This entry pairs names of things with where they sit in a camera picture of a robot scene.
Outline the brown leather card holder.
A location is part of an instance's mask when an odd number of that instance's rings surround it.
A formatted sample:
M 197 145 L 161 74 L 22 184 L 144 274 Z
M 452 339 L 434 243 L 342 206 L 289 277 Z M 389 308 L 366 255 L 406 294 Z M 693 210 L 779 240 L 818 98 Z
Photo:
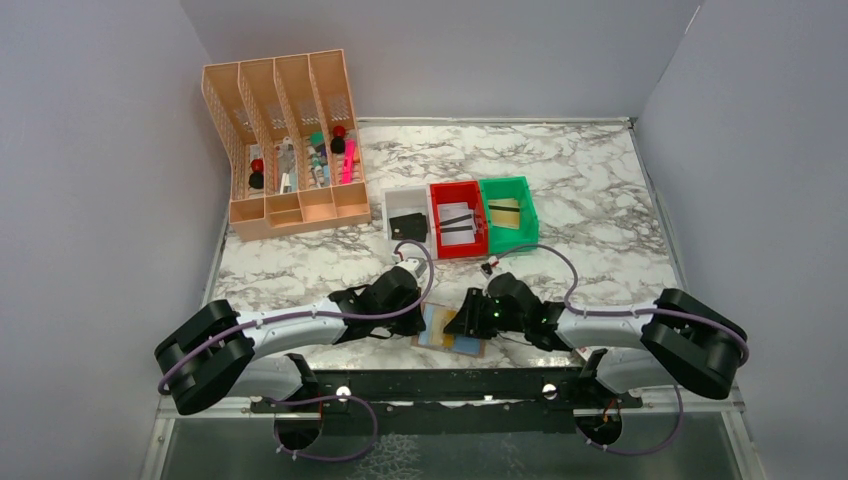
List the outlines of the brown leather card holder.
M 483 340 L 465 337 L 465 336 L 461 336 L 461 335 L 455 335 L 455 334 L 451 334 L 451 335 L 453 335 L 455 337 L 455 345 L 452 349 L 450 349 L 450 350 L 430 349 L 430 348 L 424 348 L 424 349 L 443 351 L 443 352 L 454 353 L 454 354 L 458 354 L 458 355 L 475 357 L 475 358 L 481 358 L 485 355 L 485 342 Z M 416 345 L 417 336 L 412 337 L 411 345 L 413 347 L 422 348 L 422 347 L 419 347 L 419 346 Z

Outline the white card black stripe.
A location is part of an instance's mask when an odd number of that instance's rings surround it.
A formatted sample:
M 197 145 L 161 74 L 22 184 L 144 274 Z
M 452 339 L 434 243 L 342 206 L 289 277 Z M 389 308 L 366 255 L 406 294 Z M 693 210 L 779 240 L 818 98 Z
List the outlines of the white card black stripe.
M 473 210 L 440 211 L 438 238 L 447 246 L 472 244 L 487 226 L 486 219 Z

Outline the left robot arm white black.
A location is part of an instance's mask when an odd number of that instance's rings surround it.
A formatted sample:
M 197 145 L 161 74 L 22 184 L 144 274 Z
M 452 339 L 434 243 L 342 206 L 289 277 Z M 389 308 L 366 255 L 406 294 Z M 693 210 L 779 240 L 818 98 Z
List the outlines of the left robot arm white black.
M 335 291 L 320 301 L 270 312 L 237 312 L 215 300 L 154 350 L 181 415 L 204 411 L 227 397 L 270 397 L 290 410 L 306 408 L 316 388 L 296 348 L 364 339 L 378 328 L 415 336 L 425 328 L 420 258 L 400 262 L 373 283 Z

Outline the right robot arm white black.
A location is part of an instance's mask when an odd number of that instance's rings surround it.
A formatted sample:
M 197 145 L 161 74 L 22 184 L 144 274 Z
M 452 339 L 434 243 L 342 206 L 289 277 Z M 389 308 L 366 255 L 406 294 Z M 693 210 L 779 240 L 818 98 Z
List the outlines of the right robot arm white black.
M 484 290 L 469 289 L 443 331 L 477 339 L 517 332 L 546 352 L 589 349 L 587 372 L 576 384 L 592 407 L 666 385 L 723 400 L 749 358 L 744 330 L 680 289 L 630 308 L 592 310 L 542 301 L 510 273 L 493 277 Z

